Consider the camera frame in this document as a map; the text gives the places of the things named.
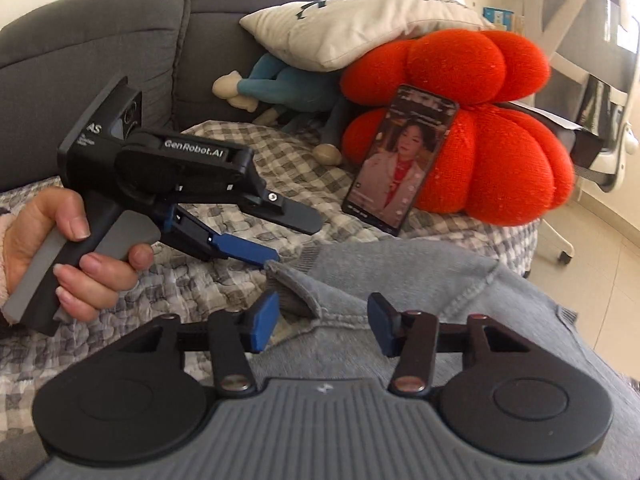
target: orange plush cushion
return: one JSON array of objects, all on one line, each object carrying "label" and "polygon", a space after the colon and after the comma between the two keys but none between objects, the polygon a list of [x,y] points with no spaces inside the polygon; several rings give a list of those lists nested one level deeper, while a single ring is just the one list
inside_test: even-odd
[{"label": "orange plush cushion", "polygon": [[[510,32],[441,30],[419,40],[382,45],[349,66],[342,92],[368,106],[388,105],[401,84],[460,103],[416,207],[434,213],[464,210],[483,222],[520,225],[564,203],[574,182],[568,153],[554,134],[527,114],[493,102],[542,88],[550,69],[542,52]],[[384,108],[357,117],[342,150],[360,164]]]}]

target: hand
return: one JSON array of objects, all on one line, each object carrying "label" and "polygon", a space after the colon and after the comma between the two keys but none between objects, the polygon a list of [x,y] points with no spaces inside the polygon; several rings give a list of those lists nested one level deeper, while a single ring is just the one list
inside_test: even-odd
[{"label": "hand", "polygon": [[[48,187],[20,212],[4,236],[4,271],[7,292],[15,290],[31,259],[49,232],[57,226],[68,240],[78,242],[90,234],[82,197],[75,191]],[[73,318],[91,321],[98,311],[112,308],[118,293],[138,282],[137,270],[153,263],[150,246],[140,244],[129,250],[129,261],[121,262],[101,254],[89,253],[80,258],[80,269],[69,265],[54,268],[60,286],[56,295],[60,305]]]}]

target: person on phone screen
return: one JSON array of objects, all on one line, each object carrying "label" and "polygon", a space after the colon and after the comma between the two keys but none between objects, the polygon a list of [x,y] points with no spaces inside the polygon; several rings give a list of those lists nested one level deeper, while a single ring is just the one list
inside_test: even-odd
[{"label": "person on phone screen", "polygon": [[429,143],[427,127],[408,120],[395,145],[364,161],[350,200],[391,227],[398,227],[424,178],[418,154]]}]

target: phone screen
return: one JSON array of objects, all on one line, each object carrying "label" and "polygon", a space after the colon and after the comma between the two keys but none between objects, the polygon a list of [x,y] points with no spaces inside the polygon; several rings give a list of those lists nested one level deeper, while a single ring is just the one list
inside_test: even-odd
[{"label": "phone screen", "polygon": [[450,99],[400,86],[342,210],[397,236],[459,108]]}]

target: pink sleeve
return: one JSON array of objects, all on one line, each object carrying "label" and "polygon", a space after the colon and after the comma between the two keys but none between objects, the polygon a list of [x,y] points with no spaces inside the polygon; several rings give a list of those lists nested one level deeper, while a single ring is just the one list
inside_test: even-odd
[{"label": "pink sleeve", "polygon": [[0,216],[0,310],[7,300],[6,276],[4,275],[4,234],[14,221],[11,214],[3,214]]}]

